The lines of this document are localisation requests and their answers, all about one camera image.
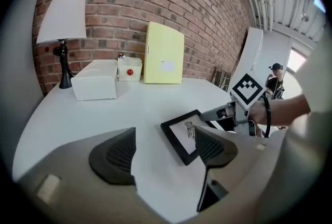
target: white label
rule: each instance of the white label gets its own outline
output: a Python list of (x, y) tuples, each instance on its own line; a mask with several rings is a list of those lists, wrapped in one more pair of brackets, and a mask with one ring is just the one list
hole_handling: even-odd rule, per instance
[(164, 72), (174, 72), (175, 71), (175, 65), (173, 61), (160, 61), (160, 70)]

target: table lamp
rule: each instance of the table lamp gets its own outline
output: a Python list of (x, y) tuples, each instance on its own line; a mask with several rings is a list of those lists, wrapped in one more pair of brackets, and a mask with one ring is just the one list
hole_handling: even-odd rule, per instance
[(61, 63), (62, 77), (59, 87), (70, 88), (74, 75), (68, 66), (66, 40), (87, 37), (85, 0), (52, 0), (41, 24), (36, 43), (60, 42), (60, 46), (53, 49), (53, 54), (60, 57)]

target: brick wall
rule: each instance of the brick wall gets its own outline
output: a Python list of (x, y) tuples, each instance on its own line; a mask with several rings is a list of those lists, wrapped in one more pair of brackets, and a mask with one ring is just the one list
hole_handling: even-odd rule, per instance
[[(33, 22), (33, 54), (43, 93), (61, 78), (58, 44), (36, 46), (51, 0), (38, 0)], [(232, 71), (250, 26), (247, 0), (86, 0), (85, 40), (68, 41), (68, 59), (79, 72), (93, 59), (114, 59), (119, 52), (144, 61), (149, 21), (181, 31), (185, 37), (183, 75), (209, 78), (215, 66)]]

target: white box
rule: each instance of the white box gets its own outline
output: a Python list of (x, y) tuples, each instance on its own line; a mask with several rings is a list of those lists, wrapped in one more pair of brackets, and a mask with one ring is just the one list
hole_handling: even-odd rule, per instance
[(140, 81), (142, 60), (140, 58), (118, 59), (119, 81)]
[(116, 60), (94, 60), (71, 79), (78, 101), (116, 99)]

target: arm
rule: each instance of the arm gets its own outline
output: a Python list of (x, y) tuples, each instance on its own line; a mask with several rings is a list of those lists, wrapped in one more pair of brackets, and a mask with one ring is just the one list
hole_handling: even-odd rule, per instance
[(277, 72), (276, 72), (276, 77), (278, 78), (278, 81), (280, 82), (280, 81), (282, 81), (282, 79), (283, 79), (283, 72), (282, 72), (282, 70), (281, 69), (279, 69)]
[[(270, 108), (272, 126), (289, 126), (297, 117), (310, 112), (303, 94), (288, 100), (272, 100)], [(257, 101), (253, 104), (250, 108), (249, 119), (256, 124), (267, 124), (264, 102)]]

